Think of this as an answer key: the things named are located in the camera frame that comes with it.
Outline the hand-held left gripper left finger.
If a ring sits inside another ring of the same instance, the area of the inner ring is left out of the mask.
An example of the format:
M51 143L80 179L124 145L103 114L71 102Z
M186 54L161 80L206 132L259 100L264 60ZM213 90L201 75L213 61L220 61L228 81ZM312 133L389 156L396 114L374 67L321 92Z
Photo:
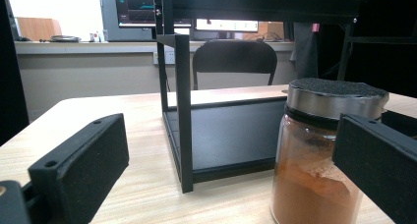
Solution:
M89 224L129 165L124 116L97 119L34 162L35 224Z

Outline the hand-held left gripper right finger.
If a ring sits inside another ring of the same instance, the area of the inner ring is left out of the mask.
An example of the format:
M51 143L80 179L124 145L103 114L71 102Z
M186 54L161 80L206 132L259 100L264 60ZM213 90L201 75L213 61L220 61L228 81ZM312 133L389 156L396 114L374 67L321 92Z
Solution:
M417 224L417 140L343 114L332 161L396 224Z

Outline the glass jar of orange powder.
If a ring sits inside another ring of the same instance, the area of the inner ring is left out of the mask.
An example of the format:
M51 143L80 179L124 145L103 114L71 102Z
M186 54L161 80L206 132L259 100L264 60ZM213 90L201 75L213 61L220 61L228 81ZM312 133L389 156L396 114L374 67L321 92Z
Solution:
M354 224L363 193L331 160L339 117L379 120L389 93L364 83L291 82L280 122L270 212L277 224Z

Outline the black metal two-tier rack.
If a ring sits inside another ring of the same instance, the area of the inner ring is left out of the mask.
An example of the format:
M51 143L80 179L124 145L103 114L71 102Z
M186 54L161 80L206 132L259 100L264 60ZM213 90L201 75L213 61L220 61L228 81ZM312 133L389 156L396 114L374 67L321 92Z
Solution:
M194 184L273 167L281 96L194 105L190 38L177 19L199 18L340 25L344 39L337 76L343 79L355 43L417 48L417 0L153 0L156 43L173 48L176 103L169 105L167 76L159 72L162 117L183 192Z

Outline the grey counter ledge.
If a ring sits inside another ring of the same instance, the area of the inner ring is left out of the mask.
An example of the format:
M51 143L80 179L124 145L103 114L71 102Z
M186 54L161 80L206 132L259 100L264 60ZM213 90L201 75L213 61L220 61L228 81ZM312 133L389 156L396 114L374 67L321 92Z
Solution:
M153 53L157 51L155 42L21 42L16 41L18 55L53 54L120 54Z

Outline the round metal dish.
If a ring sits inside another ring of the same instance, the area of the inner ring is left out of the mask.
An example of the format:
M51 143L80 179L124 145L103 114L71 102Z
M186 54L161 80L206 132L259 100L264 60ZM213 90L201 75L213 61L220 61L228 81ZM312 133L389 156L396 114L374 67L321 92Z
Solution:
M52 35L49 39L50 42L80 42L81 39L71 35Z

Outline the grey hanging cloth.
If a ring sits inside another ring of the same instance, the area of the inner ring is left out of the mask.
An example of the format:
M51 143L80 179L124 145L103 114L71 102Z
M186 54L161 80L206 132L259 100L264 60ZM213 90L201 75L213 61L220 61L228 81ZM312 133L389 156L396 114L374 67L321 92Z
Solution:
M316 78L318 73L317 33L311 23L294 24L295 67L298 79Z

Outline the brown wooden board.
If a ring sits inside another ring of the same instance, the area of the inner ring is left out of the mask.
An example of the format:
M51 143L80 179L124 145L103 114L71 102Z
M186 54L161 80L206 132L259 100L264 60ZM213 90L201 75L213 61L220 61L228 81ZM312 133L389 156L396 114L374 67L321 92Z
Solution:
M17 17L17 21L20 35L34 41L62 34L59 22L53 19Z

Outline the dark computer monitor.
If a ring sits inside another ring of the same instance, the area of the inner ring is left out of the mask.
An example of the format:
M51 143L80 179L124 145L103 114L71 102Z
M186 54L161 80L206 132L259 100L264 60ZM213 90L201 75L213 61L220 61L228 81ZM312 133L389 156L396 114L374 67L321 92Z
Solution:
M153 0L115 0L119 28L154 28Z

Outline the brown cardboard box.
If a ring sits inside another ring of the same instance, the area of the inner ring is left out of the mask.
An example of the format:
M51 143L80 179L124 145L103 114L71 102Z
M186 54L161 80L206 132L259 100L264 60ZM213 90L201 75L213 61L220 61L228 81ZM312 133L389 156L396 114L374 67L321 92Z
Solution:
M257 32L244 33L244 39L264 39L276 41L284 38L283 22L259 22Z

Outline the bright computer monitor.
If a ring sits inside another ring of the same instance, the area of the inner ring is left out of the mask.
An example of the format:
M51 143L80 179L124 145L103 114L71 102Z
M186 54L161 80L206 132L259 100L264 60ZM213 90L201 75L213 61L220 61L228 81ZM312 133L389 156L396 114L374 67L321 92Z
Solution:
M258 21L196 19L196 30L257 32Z

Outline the white wall socket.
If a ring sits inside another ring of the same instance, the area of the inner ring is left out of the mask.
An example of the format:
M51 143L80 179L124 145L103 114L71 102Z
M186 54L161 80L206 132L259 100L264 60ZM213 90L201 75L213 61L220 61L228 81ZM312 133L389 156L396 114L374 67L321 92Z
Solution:
M175 64L175 52L174 51L165 51L164 52L164 60L166 65L174 65ZM158 64L158 53L153 53L153 63L155 65Z

